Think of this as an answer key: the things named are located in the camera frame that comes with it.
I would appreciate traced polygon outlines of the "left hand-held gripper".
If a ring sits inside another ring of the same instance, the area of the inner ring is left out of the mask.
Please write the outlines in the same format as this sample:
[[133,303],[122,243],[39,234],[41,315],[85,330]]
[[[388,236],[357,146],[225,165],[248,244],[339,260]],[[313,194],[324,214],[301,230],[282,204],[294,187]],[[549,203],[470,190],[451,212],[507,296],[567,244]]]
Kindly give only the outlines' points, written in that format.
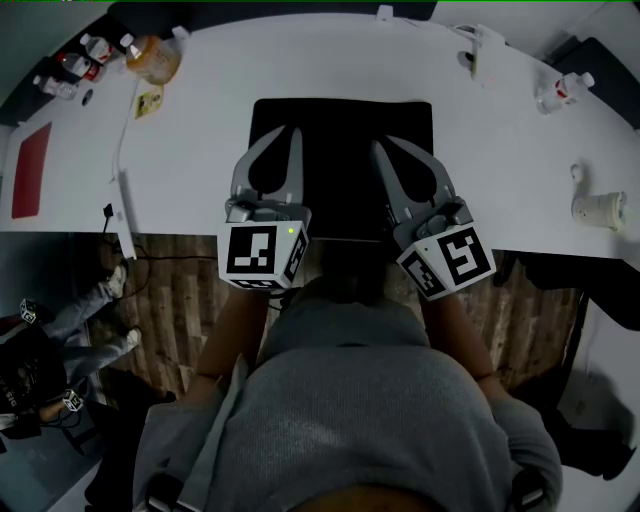
[[309,246],[311,210],[301,205],[303,192],[302,132],[281,125],[235,165],[226,222],[217,235],[222,280],[245,290],[292,287]]

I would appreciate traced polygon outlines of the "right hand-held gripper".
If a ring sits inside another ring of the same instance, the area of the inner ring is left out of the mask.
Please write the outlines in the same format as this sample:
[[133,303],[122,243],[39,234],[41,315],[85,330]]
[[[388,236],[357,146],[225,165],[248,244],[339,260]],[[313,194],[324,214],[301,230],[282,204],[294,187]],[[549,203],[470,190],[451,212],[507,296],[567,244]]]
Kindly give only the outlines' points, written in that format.
[[435,206],[455,194],[444,165],[409,140],[387,135],[371,146],[373,166],[384,185],[396,224],[399,268],[428,301],[445,297],[495,273],[490,249],[483,245],[471,212],[460,197],[414,217],[417,203]]

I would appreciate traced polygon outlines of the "anime print desk mat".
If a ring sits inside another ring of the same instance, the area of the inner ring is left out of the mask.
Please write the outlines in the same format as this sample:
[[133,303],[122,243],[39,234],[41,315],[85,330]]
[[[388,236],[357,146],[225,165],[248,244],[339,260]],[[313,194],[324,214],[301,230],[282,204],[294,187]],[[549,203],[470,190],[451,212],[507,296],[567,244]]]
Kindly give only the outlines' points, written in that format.
[[406,195],[427,202],[435,177],[417,158],[391,143],[407,140],[433,150],[432,107],[345,99],[260,99],[253,108],[250,138],[257,142],[276,128],[282,134],[252,166],[252,186],[264,193],[286,179],[289,137],[300,129],[303,143],[303,204],[312,217],[313,238],[378,242],[388,227],[384,186],[372,166],[371,146],[380,142]]

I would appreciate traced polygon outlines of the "person's right forearm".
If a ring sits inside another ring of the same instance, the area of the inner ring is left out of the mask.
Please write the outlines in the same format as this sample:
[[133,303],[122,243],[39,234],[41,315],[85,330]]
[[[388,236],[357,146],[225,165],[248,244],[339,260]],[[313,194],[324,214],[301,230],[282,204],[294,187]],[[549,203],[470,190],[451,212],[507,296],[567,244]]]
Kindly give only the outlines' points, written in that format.
[[490,353],[460,299],[452,294],[434,301],[420,298],[419,303],[431,346],[458,362],[491,394],[498,382]]

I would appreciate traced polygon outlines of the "person's left forearm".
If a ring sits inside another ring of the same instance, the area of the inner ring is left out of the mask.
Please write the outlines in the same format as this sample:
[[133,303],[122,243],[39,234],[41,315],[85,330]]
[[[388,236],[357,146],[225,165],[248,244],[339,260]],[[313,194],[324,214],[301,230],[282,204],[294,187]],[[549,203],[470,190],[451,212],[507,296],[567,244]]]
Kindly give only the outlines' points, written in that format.
[[269,302],[266,292],[231,290],[199,355],[195,374],[183,398],[185,402],[206,401],[220,380],[231,379],[240,356],[250,367],[255,365]]

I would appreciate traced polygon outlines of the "yellow card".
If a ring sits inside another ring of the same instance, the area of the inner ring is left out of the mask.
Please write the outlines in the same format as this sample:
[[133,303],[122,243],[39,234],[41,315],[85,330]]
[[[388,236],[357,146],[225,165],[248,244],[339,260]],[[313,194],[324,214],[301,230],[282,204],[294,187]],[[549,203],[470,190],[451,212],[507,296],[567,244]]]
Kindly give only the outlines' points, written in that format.
[[134,102],[134,118],[140,119],[157,111],[162,106],[163,97],[163,86],[155,86],[140,94]]

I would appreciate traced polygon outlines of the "white power strip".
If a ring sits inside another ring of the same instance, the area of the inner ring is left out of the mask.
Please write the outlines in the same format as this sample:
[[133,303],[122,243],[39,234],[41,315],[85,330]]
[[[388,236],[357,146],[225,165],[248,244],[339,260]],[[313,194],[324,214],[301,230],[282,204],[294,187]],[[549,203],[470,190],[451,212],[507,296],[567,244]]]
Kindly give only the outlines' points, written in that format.
[[122,172],[117,171],[109,182],[114,229],[118,237],[122,256],[127,260],[136,260],[137,253],[128,219],[122,175]]

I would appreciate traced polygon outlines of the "white box device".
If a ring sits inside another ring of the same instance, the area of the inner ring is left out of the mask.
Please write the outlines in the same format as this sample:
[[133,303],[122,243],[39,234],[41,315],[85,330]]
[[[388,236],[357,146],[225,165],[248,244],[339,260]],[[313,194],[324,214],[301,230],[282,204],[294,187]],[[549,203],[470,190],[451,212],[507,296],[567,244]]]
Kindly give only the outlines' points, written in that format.
[[495,86],[506,48],[505,38],[481,24],[457,24],[451,25],[450,29],[472,43],[472,51],[465,54],[472,79],[483,88]]

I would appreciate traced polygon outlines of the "large orange drink bottle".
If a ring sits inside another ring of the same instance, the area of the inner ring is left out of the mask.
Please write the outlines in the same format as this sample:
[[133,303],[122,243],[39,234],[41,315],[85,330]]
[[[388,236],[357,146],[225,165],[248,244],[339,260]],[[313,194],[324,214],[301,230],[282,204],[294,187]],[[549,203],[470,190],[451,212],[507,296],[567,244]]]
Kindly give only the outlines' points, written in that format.
[[157,36],[125,34],[120,44],[125,49],[127,69],[151,85],[167,84],[181,63],[180,53]]

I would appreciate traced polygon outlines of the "black office chair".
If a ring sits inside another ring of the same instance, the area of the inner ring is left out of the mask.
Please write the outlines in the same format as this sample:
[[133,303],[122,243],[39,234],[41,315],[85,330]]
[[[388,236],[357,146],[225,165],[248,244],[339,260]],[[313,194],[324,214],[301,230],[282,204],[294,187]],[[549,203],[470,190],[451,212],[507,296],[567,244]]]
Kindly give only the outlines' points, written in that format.
[[637,451],[635,416],[609,389],[567,399],[554,392],[542,417],[561,463],[593,477],[616,479]]
[[97,473],[87,486],[85,512],[131,512],[136,453],[150,407],[171,403],[176,395],[151,387],[130,371],[108,368],[105,396],[114,406],[88,404],[88,412],[106,444]]
[[493,285],[503,286],[519,262],[541,290],[581,291],[621,327],[640,332],[640,271],[621,259],[506,251]]

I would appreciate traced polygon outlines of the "cream thermos cup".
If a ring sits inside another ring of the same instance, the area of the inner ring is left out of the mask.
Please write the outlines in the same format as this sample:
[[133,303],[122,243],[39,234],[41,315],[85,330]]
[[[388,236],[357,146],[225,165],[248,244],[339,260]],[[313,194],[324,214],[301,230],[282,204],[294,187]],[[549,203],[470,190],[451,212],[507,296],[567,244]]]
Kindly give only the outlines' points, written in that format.
[[621,231],[625,227],[626,202],[624,192],[586,195],[573,199],[571,213],[578,224]]

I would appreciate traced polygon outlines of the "red flat laptop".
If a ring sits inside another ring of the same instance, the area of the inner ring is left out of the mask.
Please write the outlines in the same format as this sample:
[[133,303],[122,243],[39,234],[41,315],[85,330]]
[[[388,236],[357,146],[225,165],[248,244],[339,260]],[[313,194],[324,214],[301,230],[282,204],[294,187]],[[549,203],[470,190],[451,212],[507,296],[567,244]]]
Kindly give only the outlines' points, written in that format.
[[51,127],[51,122],[45,124],[20,145],[12,196],[13,219],[35,217],[39,213]]

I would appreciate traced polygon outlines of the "person's grey shirt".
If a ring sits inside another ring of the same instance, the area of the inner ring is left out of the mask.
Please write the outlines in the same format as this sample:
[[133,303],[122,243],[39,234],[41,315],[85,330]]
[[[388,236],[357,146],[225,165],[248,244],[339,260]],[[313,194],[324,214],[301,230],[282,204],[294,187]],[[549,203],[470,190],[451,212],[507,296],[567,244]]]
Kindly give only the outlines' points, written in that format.
[[422,312],[317,278],[266,321],[253,367],[240,356],[203,403],[149,410],[132,512],[161,473],[188,512],[515,512],[527,468],[546,483],[529,512],[555,512],[556,445],[495,379],[485,394],[434,349]]

